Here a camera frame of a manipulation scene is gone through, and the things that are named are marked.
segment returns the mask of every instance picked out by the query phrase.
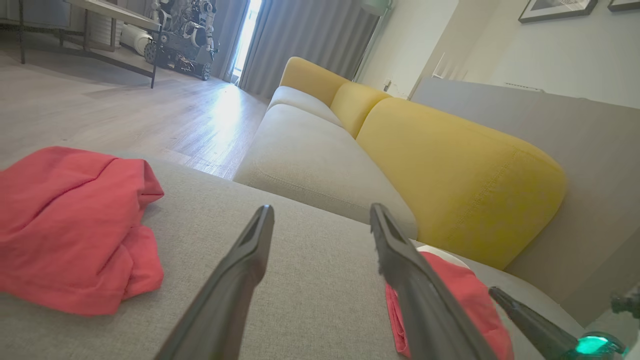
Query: red cloth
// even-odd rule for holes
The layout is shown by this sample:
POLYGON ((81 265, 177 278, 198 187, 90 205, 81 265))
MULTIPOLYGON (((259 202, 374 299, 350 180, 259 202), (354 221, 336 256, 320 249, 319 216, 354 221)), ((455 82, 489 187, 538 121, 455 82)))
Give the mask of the red cloth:
MULTIPOLYGON (((421 252, 438 276, 449 288, 453 296, 467 312, 471 321, 482 333, 499 360, 513 360, 511 338, 495 310, 489 289, 478 280, 473 271, 443 260, 429 252, 421 252)), ((404 336, 404 323, 398 304, 397 293, 387 284, 387 309, 391 329, 396 341, 396 350, 411 358, 409 346, 404 336)))
POLYGON ((140 225, 164 195, 144 160, 48 147, 0 173, 0 291, 80 315, 113 314, 163 280, 140 225))

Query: yellow sofa cushion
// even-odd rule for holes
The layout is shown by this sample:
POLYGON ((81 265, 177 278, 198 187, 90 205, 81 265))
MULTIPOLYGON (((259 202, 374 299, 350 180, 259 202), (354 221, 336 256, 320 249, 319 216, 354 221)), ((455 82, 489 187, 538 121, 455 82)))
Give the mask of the yellow sofa cushion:
POLYGON ((413 211, 420 242, 494 268, 564 197, 564 172, 537 147, 410 101, 380 101, 356 140, 413 211))
POLYGON ((342 126, 354 138, 358 136, 364 119, 382 99, 390 97, 386 92, 358 83, 344 83, 331 103, 331 111, 342 126))
POLYGON ((298 89, 331 106, 340 86, 349 82, 338 74, 294 56, 287 61, 280 86, 298 89))

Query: gray curtain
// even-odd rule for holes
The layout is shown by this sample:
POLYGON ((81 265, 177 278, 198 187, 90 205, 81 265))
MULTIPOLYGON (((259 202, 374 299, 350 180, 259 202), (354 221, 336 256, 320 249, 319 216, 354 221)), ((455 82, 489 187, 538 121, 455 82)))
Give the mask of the gray curtain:
POLYGON ((248 0, 218 0, 213 20, 213 41, 219 42, 218 53, 211 64, 211 76, 231 81, 240 29, 249 6, 248 0))
POLYGON ((360 0, 262 0, 239 87, 271 97, 291 56, 353 79, 377 21, 360 0))

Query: white wall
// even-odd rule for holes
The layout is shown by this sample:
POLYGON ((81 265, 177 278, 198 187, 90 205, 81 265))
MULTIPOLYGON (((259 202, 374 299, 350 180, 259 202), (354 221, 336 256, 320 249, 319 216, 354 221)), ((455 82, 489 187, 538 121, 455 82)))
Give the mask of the white wall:
POLYGON ((458 0, 396 0, 362 74, 361 83, 407 98, 458 0))
POLYGON ((462 79, 465 62, 499 4, 499 0, 460 0, 421 77, 435 73, 444 79, 462 79))
POLYGON ((517 20, 525 4, 502 0, 467 62, 465 80, 640 108, 640 12, 612 13, 608 1, 600 1, 585 17, 523 25, 517 20), (491 62, 495 69, 486 81, 491 62))
POLYGON ((518 17, 529 0, 502 0, 476 42, 465 65, 464 81, 489 83, 500 59, 516 37, 518 17))

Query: table leg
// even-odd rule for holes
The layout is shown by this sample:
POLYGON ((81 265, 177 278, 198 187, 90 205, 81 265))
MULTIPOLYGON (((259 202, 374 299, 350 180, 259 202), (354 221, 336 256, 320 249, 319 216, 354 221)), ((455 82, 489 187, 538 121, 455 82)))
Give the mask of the table leg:
POLYGON ((116 30, 118 27, 118 21, 113 17, 111 18, 111 50, 116 49, 116 30))
POLYGON ((160 35, 162 34, 162 25, 160 25, 160 30, 158 30, 158 39, 156 41, 156 57, 154 58, 154 75, 151 77, 151 88, 154 88, 154 84, 156 83, 156 67, 158 64, 158 56, 160 56, 159 47, 160 47, 160 35))
POLYGON ((25 63, 24 59, 24 0, 18 0, 18 11, 20 16, 20 26, 18 27, 18 41, 20 42, 20 62, 25 63))
POLYGON ((84 11, 84 41, 82 48, 89 51, 89 10, 84 11))

